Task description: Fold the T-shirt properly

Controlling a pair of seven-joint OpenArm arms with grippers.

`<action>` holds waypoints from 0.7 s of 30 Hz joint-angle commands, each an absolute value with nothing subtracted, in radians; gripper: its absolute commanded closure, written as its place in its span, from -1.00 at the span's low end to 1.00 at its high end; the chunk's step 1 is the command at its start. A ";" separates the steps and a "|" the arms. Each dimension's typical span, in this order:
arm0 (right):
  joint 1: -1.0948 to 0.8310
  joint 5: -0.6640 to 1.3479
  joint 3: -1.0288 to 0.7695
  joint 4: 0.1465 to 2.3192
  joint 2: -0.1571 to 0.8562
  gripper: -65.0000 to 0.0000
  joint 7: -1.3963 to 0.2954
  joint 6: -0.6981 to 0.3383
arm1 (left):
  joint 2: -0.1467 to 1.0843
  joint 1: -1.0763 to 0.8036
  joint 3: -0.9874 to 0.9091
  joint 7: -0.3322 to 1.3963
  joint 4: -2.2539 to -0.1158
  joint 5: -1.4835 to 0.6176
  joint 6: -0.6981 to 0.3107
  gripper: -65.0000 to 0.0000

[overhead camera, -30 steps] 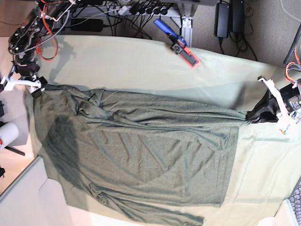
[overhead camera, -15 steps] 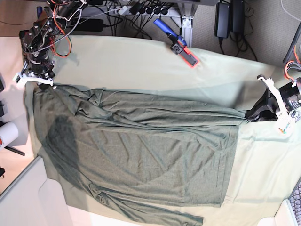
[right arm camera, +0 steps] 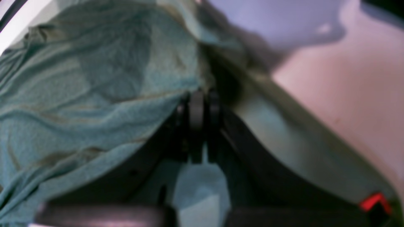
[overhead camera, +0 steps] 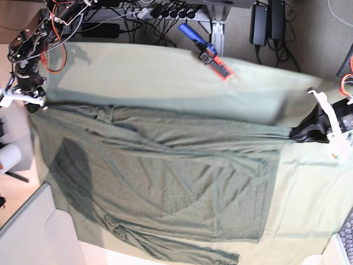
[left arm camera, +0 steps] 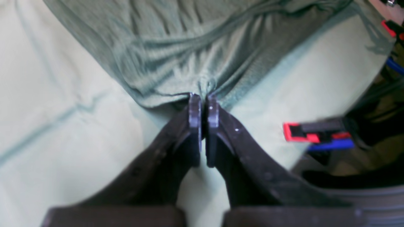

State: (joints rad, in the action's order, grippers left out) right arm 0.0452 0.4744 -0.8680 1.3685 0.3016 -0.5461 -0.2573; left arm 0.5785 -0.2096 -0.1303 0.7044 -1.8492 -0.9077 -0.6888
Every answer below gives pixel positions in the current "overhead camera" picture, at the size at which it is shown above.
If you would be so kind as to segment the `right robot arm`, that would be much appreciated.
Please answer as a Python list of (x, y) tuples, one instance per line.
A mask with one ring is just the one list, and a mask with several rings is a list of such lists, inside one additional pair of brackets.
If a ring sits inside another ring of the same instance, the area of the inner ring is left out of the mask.
[[(8, 84), (1, 89), (1, 107), (21, 101), (35, 109), (43, 107), (46, 95), (42, 86), (46, 78), (39, 74), (41, 62), (50, 73), (57, 74), (66, 65), (64, 43), (78, 30), (84, 13), (97, 1), (45, 1), (46, 8), (38, 11), (28, 26), (9, 44), (7, 59), (12, 65)], [(58, 70), (48, 68), (49, 52), (62, 48), (63, 61)]]

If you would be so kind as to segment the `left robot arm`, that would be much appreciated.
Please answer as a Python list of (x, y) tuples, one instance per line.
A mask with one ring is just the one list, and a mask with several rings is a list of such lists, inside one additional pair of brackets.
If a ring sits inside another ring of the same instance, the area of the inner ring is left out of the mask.
[[(347, 140), (352, 141), (352, 93), (346, 88), (346, 84), (352, 84), (352, 73), (344, 74), (346, 66), (352, 69), (352, 49), (349, 50), (346, 58), (339, 68), (336, 76), (339, 77), (339, 93), (344, 97), (342, 100), (331, 104), (334, 121), (338, 123), (341, 133)], [(329, 120), (329, 114), (325, 112), (322, 102), (317, 100), (317, 104), (310, 114), (293, 128), (290, 139), (296, 142), (319, 142), (329, 143), (334, 138), (334, 129)]]

